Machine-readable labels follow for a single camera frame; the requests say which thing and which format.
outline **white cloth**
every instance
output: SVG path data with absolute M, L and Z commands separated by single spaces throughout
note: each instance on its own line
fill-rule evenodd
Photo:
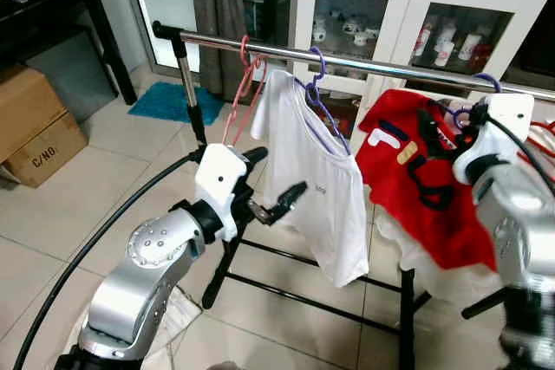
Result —
M 292 75 L 285 71 L 271 74 L 251 136 L 269 141 L 267 204 L 275 204 L 287 188 L 306 181 L 308 190 L 282 224 L 304 236 L 323 273 L 337 287 L 368 273 L 362 175 L 355 157 L 346 154 L 306 105 L 304 89 Z
M 380 206 L 376 207 L 374 221 L 382 236 L 399 244 L 402 252 L 399 267 L 414 269 L 421 285 L 433 298 L 465 308 L 502 287 L 499 275 L 483 264 L 440 268 L 421 244 Z
M 77 343 L 79 333 L 81 332 L 82 323 L 87 317 L 88 309 L 85 308 L 69 333 L 66 346 L 60 354 L 67 354 L 72 346 Z M 147 357 L 140 366 L 141 370 L 173 370 L 173 352 L 172 341 L 202 313 L 193 301 L 191 301 L 185 293 L 180 289 L 174 288 L 167 300 L 167 310 L 150 349 Z M 58 355 L 52 359 L 44 367 L 44 370 L 51 370 L 58 359 Z

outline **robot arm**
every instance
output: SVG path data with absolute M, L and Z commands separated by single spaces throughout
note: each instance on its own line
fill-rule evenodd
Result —
M 474 107 L 474 118 L 486 119 L 480 113 L 487 111 L 523 141 L 531 101 L 495 94 Z M 486 121 L 472 147 L 455 160 L 454 172 L 473 186 L 477 217 L 490 233 L 506 287 L 499 341 L 510 359 L 507 369 L 555 369 L 555 198 L 513 163 L 517 151 Z
M 476 105 L 478 138 L 454 162 L 455 177 L 473 186 L 478 219 L 489 230 L 498 272 L 506 285 L 506 326 L 501 346 L 507 369 L 555 369 L 555 198 L 515 165 L 518 148 L 486 112 L 526 138 L 533 100 L 496 94 Z M 56 370 L 139 369 L 177 281 L 216 239 L 229 241 L 238 224 L 257 218 L 272 224 L 292 208 L 306 184 L 292 186 L 267 210 L 251 200 L 246 185 L 266 155 L 245 155 L 209 145 L 196 176 L 197 201 L 175 205 L 146 221 L 130 237 L 126 254 L 91 302 L 78 346 L 60 357 Z
M 78 345 L 56 370 L 140 368 L 173 287 L 206 245 L 231 240 L 237 224 L 255 217 L 272 224 L 306 190 L 305 183 L 293 185 L 269 210 L 252 201 L 246 179 L 266 155 L 265 148 L 244 155 L 221 144 L 206 148 L 195 177 L 197 201 L 182 201 L 132 232 L 125 256 L 95 292 Z

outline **rack leg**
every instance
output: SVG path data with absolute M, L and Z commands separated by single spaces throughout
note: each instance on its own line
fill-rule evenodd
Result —
M 224 284 L 224 279 L 227 274 L 227 270 L 232 265 L 233 258 L 235 257 L 235 253 L 237 252 L 237 248 L 241 243 L 241 238 L 245 233 L 245 228 L 249 223 L 249 219 L 244 222 L 238 222 L 237 224 L 237 236 L 231 240 L 231 242 L 222 242 L 224 245 L 224 255 L 222 259 L 219 261 L 219 265 L 214 272 L 214 276 L 208 286 L 206 286 L 205 293 L 202 295 L 202 308 L 210 309 L 214 302 L 216 301 L 216 297 L 218 297 L 219 290 Z
M 202 112 L 197 102 L 197 95 L 194 92 L 193 78 L 191 77 L 191 69 L 187 60 L 185 43 L 178 36 L 174 36 L 172 38 L 172 48 L 180 68 L 181 80 L 183 81 L 183 88 L 187 97 L 187 114 L 191 120 L 191 127 L 197 139 L 197 145 L 199 147 L 206 146 L 205 125 L 202 121 Z
M 505 289 L 501 288 L 497 292 L 493 292 L 490 296 L 486 296 L 481 301 L 477 301 L 474 305 L 464 308 L 460 313 L 465 320 L 475 317 L 482 312 L 493 308 L 505 300 Z
M 399 334 L 399 370 L 415 370 L 415 270 L 401 272 L 401 332 Z

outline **white shirt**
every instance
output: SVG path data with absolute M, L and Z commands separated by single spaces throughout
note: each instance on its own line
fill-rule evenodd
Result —
M 289 73 L 271 74 L 251 136 L 269 141 L 267 204 L 275 204 L 290 186 L 306 181 L 308 190 L 282 224 L 304 236 L 323 273 L 337 287 L 368 273 L 369 233 L 355 157 L 346 154 L 307 106 L 304 89 Z

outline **clothes rack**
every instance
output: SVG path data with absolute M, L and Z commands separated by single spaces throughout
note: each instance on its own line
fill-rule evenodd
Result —
M 241 42 L 220 38 L 217 36 L 202 35 L 180 28 L 162 25 L 158 21 L 153 23 L 153 32 L 156 37 L 166 39 L 172 43 L 173 52 L 179 65 L 181 79 L 183 81 L 185 93 L 187 96 L 187 112 L 189 113 L 189 117 L 191 119 L 192 128 L 195 133 L 195 137 L 199 143 L 199 146 L 205 146 L 206 136 L 204 132 L 204 124 L 202 121 L 200 107 L 197 104 L 196 95 L 194 93 L 193 78 L 191 76 L 191 70 L 189 68 L 187 60 L 186 42 L 196 43 L 200 46 L 209 48 L 226 49 L 237 52 L 239 52 L 241 49 Z M 248 42 L 246 44 L 246 50 L 251 53 L 266 55 L 269 58 L 278 58 L 308 63 L 320 63 L 321 60 L 320 56 L 313 52 L 302 51 L 299 49 L 273 47 L 255 42 Z M 432 69 L 411 68 L 391 63 L 351 60 L 348 58 L 342 58 L 332 55 L 326 55 L 324 59 L 326 63 L 330 65 L 347 69 L 356 69 L 364 73 L 386 75 L 389 77 L 401 78 L 406 80 L 417 80 L 436 85 L 444 85 L 466 90 L 475 90 L 485 93 L 494 92 L 494 87 L 489 81 L 485 81 L 480 78 L 474 78 L 468 75 L 457 75 Z M 509 83 L 502 83 L 501 86 L 503 88 L 503 91 L 506 93 L 528 93 L 532 94 L 536 99 L 539 100 L 555 101 L 555 94 L 549 90 L 545 90 L 542 88 L 529 88 Z M 314 301 L 305 296 L 293 294 L 281 288 L 276 288 L 263 282 L 258 282 L 251 278 L 230 272 L 229 268 L 240 244 L 248 245 L 252 248 L 266 251 L 268 253 L 271 253 L 272 255 L 286 257 L 300 263 L 317 266 L 317 263 L 312 259 L 297 256 L 287 251 L 278 250 L 244 238 L 245 228 L 249 221 L 244 221 L 242 224 L 237 224 L 238 235 L 233 240 L 231 240 L 230 243 L 223 243 L 224 255 L 222 256 L 219 266 L 216 268 L 212 280 L 206 287 L 205 293 L 202 297 L 202 304 L 204 308 L 209 309 L 214 304 L 224 280 L 226 278 L 233 279 L 238 282 L 242 282 L 256 288 L 281 295 L 293 301 L 301 302 L 307 305 L 311 305 L 312 307 L 326 310 L 328 312 L 331 312 L 332 314 L 340 315 L 353 321 L 360 322 L 389 334 L 396 334 L 399 336 L 399 369 L 415 369 L 414 314 L 431 298 L 431 296 L 428 292 L 424 292 L 415 299 L 415 271 L 413 269 L 401 270 L 401 286 L 381 282 L 368 276 L 361 276 L 357 279 L 358 281 L 362 281 L 367 284 L 371 284 L 379 288 L 383 288 L 400 294 L 401 306 L 399 327 L 394 328 L 389 325 L 373 321 L 347 311 L 343 311 L 339 308 L 331 307 L 330 305 Z M 467 316 L 465 317 L 467 318 L 475 316 L 483 312 L 484 310 L 491 308 L 499 302 L 500 296 L 498 294 L 494 294 L 492 295 L 491 299 L 483 300 L 481 303 L 478 302 L 477 304 L 467 308 L 465 310 L 467 312 Z

